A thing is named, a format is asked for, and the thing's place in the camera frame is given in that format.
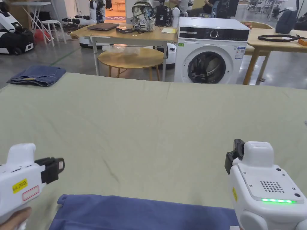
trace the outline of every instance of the green floor line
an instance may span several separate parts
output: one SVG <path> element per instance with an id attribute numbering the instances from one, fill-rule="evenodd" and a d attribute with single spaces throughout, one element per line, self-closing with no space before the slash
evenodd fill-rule
<path id="1" fill-rule="evenodd" d="M 56 60 L 55 62 L 51 63 L 49 66 L 53 66 L 55 65 L 56 63 L 58 63 L 59 61 L 63 60 L 64 58 L 68 57 L 69 55 L 71 55 L 72 53 L 76 52 L 77 50 L 81 49 L 81 47 L 71 51 L 70 53 L 64 55 L 63 57 L 59 58 L 58 60 Z"/>

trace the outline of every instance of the hand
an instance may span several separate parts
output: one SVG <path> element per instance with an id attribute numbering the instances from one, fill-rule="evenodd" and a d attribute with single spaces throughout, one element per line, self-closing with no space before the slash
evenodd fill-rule
<path id="1" fill-rule="evenodd" d="M 15 212 L 6 222 L 0 225 L 0 230 L 14 230 L 31 215 L 31 212 L 32 208 L 30 207 Z"/>

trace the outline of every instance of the round table top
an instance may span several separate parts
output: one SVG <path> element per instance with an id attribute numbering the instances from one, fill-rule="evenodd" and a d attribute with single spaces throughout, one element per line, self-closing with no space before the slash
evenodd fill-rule
<path id="1" fill-rule="evenodd" d="M 163 63 L 163 53 L 154 49 L 140 48 L 140 54 L 125 55 L 105 51 L 98 60 L 108 66 L 122 69 L 140 69 L 157 66 Z"/>

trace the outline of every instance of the notepad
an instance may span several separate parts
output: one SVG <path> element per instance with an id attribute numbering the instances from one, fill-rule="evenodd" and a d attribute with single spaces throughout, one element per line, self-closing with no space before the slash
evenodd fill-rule
<path id="1" fill-rule="evenodd" d="M 161 33 L 176 33 L 175 28 L 163 28 L 163 30 L 161 31 Z"/>

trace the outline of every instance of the washing machine dial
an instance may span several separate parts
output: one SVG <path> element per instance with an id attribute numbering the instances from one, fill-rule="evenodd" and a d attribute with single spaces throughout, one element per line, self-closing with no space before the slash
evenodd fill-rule
<path id="1" fill-rule="evenodd" d="M 213 38 L 213 39 L 217 38 L 218 35 L 219 35 L 219 32 L 216 31 L 215 29 L 210 31 L 210 37 L 211 38 Z"/>

